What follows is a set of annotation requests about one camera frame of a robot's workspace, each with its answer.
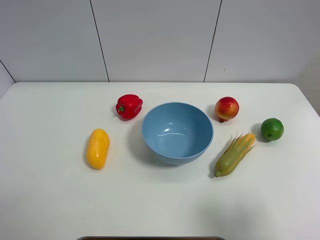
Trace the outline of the corn cob with husk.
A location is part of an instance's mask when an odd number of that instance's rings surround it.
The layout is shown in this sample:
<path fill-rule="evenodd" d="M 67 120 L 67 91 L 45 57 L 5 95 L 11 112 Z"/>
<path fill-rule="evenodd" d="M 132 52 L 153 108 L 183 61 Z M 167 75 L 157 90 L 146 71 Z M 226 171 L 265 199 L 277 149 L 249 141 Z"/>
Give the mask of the corn cob with husk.
<path fill-rule="evenodd" d="M 219 178 L 230 175 L 243 158 L 255 147 L 255 141 L 256 135 L 253 133 L 236 136 L 216 162 L 214 176 Z"/>

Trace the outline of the blue plastic bowl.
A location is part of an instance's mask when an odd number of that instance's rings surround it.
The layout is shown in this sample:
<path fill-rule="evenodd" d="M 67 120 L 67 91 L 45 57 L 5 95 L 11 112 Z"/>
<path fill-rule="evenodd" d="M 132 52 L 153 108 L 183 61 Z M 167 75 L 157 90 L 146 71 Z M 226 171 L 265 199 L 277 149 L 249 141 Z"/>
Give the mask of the blue plastic bowl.
<path fill-rule="evenodd" d="M 158 160 L 178 166 L 195 161 L 208 149 L 214 127 L 201 109 L 183 102 L 167 102 L 145 115 L 141 133 Z"/>

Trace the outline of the yellow mango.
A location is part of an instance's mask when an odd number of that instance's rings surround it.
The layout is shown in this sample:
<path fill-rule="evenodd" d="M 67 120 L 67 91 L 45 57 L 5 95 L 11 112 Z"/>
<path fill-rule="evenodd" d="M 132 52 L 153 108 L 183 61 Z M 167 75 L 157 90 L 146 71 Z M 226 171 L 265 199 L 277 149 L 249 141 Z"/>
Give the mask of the yellow mango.
<path fill-rule="evenodd" d="M 90 135 L 86 149 L 86 161 L 91 168 L 95 170 L 104 168 L 109 147 L 108 134 L 101 128 L 95 129 Z"/>

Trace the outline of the red bell pepper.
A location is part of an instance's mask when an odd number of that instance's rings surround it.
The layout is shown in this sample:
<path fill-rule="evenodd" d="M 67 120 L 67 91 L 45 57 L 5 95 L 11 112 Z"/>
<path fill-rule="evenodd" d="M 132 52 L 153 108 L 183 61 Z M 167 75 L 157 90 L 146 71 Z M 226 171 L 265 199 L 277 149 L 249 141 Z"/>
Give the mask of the red bell pepper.
<path fill-rule="evenodd" d="M 142 110 L 143 100 L 135 94 L 121 96 L 115 105 L 117 114 L 122 120 L 135 118 Z"/>

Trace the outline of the green lime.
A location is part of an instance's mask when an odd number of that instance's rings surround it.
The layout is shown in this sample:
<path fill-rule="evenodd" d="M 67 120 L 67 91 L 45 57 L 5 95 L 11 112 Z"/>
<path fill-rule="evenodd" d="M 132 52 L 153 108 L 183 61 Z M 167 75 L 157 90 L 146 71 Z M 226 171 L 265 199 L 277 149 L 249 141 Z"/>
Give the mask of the green lime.
<path fill-rule="evenodd" d="M 262 137 L 273 142 L 279 140 L 284 134 L 284 126 L 277 118 L 268 118 L 263 121 L 260 127 Z"/>

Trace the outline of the red yellow pomegranate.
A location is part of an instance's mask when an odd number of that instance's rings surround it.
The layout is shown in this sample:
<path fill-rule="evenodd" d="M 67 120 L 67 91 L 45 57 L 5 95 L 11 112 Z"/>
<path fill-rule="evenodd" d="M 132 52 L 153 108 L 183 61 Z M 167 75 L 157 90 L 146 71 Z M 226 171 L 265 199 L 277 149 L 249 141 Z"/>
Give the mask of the red yellow pomegranate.
<path fill-rule="evenodd" d="M 239 103 L 230 96 L 222 97 L 215 104 L 215 114 L 218 117 L 220 123 L 224 123 L 235 118 L 240 110 Z"/>

